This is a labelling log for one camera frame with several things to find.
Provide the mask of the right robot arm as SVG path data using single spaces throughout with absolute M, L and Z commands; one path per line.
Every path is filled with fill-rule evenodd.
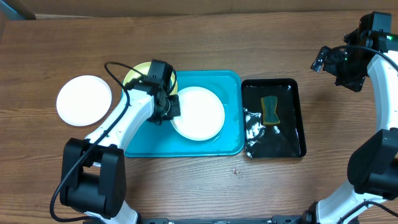
M 358 223 L 359 215 L 373 206 L 397 216 L 383 205 L 397 198 L 397 35 L 391 26 L 389 13 L 366 14 L 344 36 L 344 45 L 323 46 L 312 63 L 312 70 L 334 75 L 337 86 L 354 92 L 371 79 L 376 132 L 351 155 L 348 179 L 293 223 Z

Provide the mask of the yellow-green plate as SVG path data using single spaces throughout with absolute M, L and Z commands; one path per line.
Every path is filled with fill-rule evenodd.
M 136 70 L 138 72 L 141 72 L 143 75 L 147 75 L 150 69 L 150 65 L 151 65 L 150 62 L 144 62 L 133 67 L 133 70 L 128 71 L 127 75 L 125 76 L 123 80 L 123 85 L 125 86 L 132 79 L 139 78 L 141 76 L 139 73 L 136 72 Z M 170 78 L 170 88 L 172 89 L 170 95 L 176 95 L 178 92 L 178 84 L 177 84 L 177 76 L 175 70 L 173 70 Z

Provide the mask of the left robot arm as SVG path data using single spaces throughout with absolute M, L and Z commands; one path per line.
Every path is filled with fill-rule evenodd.
M 180 115 L 176 85 L 173 66 L 152 60 L 147 74 L 120 84 L 121 101 L 100 127 L 86 139 L 69 139 L 50 201 L 55 221 L 138 223 L 139 213 L 125 201 L 124 153 L 143 123 L 160 125 Z

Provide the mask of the white plate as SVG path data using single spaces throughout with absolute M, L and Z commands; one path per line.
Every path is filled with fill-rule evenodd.
M 82 75 L 64 84 L 57 96 L 56 109 L 67 124 L 88 126 L 108 112 L 111 102 L 111 89 L 103 79 Z
M 225 111 L 221 100 L 210 90 L 191 86 L 178 93 L 180 116 L 171 120 L 181 136 L 193 141 L 206 141 L 222 129 Z

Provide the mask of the yellow green scrub sponge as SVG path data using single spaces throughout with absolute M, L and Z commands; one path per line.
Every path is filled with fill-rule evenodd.
M 261 98 L 261 107 L 263 125 L 274 125 L 280 123 L 280 119 L 277 115 L 276 96 L 265 96 Z

